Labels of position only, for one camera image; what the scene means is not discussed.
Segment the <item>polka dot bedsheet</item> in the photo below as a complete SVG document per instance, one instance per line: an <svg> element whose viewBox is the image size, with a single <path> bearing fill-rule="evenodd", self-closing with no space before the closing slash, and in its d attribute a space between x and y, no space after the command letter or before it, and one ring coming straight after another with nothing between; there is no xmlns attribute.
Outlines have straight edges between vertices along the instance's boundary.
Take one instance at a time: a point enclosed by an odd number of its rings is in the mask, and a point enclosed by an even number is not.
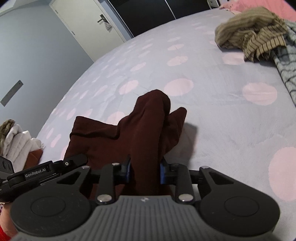
<svg viewBox="0 0 296 241"><path fill-rule="evenodd" d="M214 30L233 14L213 9L124 43L97 60L52 111L38 135L41 162L63 159L75 117L116 125L136 99L160 89L187 117L168 162L210 166L272 196L275 235L296 237L296 109L276 67L221 50Z"/></svg>

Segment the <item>black circular disc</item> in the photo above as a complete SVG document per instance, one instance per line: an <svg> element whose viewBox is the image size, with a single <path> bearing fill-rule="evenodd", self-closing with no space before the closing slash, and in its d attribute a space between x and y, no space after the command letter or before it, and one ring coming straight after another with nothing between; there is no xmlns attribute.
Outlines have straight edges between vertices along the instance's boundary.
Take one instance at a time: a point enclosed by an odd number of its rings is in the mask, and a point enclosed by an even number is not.
<svg viewBox="0 0 296 241"><path fill-rule="evenodd" d="M243 184L213 189L201 200L199 212L214 229L237 237L273 230L280 215L279 206L271 197Z"/></svg>
<svg viewBox="0 0 296 241"><path fill-rule="evenodd" d="M82 225L91 207L88 199L70 185L45 185L15 199L10 214L18 231L52 237Z"/></svg>

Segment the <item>gray checkered garment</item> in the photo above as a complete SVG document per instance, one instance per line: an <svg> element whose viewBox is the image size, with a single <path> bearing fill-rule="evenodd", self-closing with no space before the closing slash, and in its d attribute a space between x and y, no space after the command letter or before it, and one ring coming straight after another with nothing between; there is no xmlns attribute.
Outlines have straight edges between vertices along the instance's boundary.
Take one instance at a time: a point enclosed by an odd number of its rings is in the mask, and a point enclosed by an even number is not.
<svg viewBox="0 0 296 241"><path fill-rule="evenodd" d="M276 67L296 106L296 22L285 20L288 33L284 35L287 47L271 51Z"/></svg>

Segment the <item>door handle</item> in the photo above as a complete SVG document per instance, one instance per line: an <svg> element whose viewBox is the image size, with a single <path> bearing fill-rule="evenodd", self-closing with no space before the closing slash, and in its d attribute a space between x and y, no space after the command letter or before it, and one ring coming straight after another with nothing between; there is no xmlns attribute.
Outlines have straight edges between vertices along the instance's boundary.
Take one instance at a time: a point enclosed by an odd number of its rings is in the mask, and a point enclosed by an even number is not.
<svg viewBox="0 0 296 241"><path fill-rule="evenodd" d="M107 19L104 17L104 15L101 14L100 17L101 17L101 19L98 21L98 23L101 22L101 21L104 21L105 23L109 23L107 21Z"/></svg>

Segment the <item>camera lens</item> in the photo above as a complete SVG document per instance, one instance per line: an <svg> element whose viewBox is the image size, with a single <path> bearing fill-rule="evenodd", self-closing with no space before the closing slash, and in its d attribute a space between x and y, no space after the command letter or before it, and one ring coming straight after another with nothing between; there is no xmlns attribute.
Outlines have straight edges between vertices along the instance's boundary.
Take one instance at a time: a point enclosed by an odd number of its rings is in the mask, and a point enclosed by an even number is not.
<svg viewBox="0 0 296 241"><path fill-rule="evenodd" d="M3 165L4 169L7 168L5 161L2 161L2 165Z"/></svg>

